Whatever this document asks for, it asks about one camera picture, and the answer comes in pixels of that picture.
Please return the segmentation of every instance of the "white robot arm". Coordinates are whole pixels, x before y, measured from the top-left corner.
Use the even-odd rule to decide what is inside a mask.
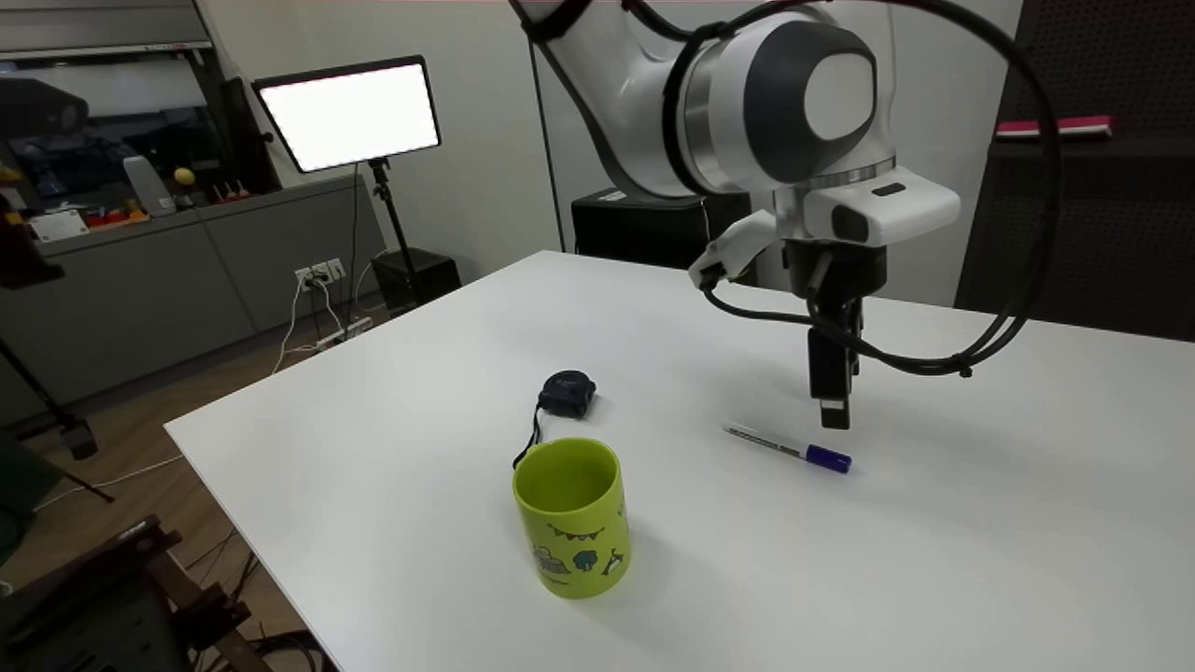
[[[959,215],[952,190],[897,168],[893,20],[882,2],[782,11],[700,41],[688,64],[653,59],[633,41],[633,2],[511,2],[528,33],[573,13],[542,48],[629,194],[794,194],[782,236],[858,247],[893,247]]]
[[[714,286],[770,244],[789,247],[811,314],[863,328],[863,296],[886,282],[886,247],[938,230],[959,199],[897,163],[893,20],[882,2],[821,0],[688,33],[648,54],[627,11],[645,0],[511,0],[573,95],[614,188],[648,199],[771,194],[695,260]],[[811,328],[821,420],[846,424],[858,358]]]

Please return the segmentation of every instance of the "grey wall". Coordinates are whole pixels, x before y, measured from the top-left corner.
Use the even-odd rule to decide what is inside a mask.
[[[201,11],[243,78],[421,52],[444,145],[390,159],[405,237],[452,252],[466,280],[561,247],[528,54],[505,0],[201,0]],[[302,178],[283,149],[272,159],[283,184],[334,174]]]
[[[750,0],[653,0],[680,27],[698,27],[725,20]],[[959,0],[963,8],[991,20],[999,29],[1014,29],[1018,0]],[[561,78],[546,59],[536,59],[546,125],[561,194],[561,221],[569,244],[569,200],[594,190],[606,190],[607,178],[598,163],[594,141],[581,125],[581,114],[566,102]],[[963,194],[963,221],[952,230],[902,244],[893,248],[893,280],[886,296],[952,301],[967,236],[975,221],[975,200],[985,173],[985,145],[998,120],[1005,85],[1005,64],[985,52],[985,43],[967,33],[914,13],[897,11],[897,149],[898,159],[952,190]],[[782,286],[777,265],[765,265],[765,282]]]

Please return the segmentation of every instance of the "table surface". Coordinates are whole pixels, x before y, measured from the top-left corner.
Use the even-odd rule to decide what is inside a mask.
[[[942,353],[985,316],[873,300],[865,324]],[[594,602],[536,587],[507,491],[569,365],[594,414],[546,431],[621,453],[633,532]],[[535,252],[166,431],[348,672],[1162,672],[1195,664],[1192,400],[1192,343],[1030,324],[970,379],[865,362],[832,438],[800,328],[683,272]]]

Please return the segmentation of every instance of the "cabinet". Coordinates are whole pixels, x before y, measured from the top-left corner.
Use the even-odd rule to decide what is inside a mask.
[[[52,244],[45,258],[65,275],[0,290],[0,331],[52,394],[78,402],[279,328],[297,265],[343,258],[365,270],[378,248],[353,174],[174,211]],[[0,365],[0,420],[31,414],[39,414],[37,400]]]
[[[1195,338],[1192,29],[1192,2],[1026,0],[1018,43],[1056,112],[1116,120],[1111,141],[1065,145],[1065,221],[1035,316]],[[1005,120],[1030,112],[1008,78]],[[1038,215],[1038,145],[991,145],[959,306],[1018,296]]]

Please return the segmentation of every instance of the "stand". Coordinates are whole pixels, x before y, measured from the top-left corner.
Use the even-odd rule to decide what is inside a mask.
[[[863,300],[886,286],[887,248],[842,244],[789,244],[791,290],[821,314],[863,331]],[[811,394],[821,402],[823,429],[850,429],[850,377],[858,351],[811,328]]]
[[[369,173],[374,173],[374,199],[383,205],[388,222],[396,229],[396,237],[400,237],[400,252],[401,252],[401,270],[405,270],[405,290],[418,296],[415,290],[415,258],[410,258],[410,247],[405,247],[405,236],[401,236],[396,194],[388,190],[388,159],[369,159]]]
[[[59,431],[70,446],[73,458],[88,458],[96,453],[96,441],[88,431],[88,424],[80,419],[73,419],[65,405],[59,405],[45,384],[32,377],[32,369],[26,369],[26,362],[0,338],[0,353],[2,362],[37,390],[37,400],[49,405],[49,414],[59,420]],[[106,495],[105,489],[88,485],[85,476],[55,466],[55,464],[45,464],[49,470],[55,470],[59,476],[73,482],[78,489],[99,495],[105,505],[111,505],[114,495]]]
[[[383,211],[388,211],[396,237],[400,237],[400,252],[374,258],[374,275],[378,275],[383,301],[400,314],[400,308],[410,308],[410,306],[421,306],[421,301],[433,301],[433,300],[456,290],[460,272],[456,272],[452,258],[405,247],[400,210],[388,190],[388,159],[369,159],[369,168],[374,168],[374,194],[378,194],[378,200],[383,200]]]

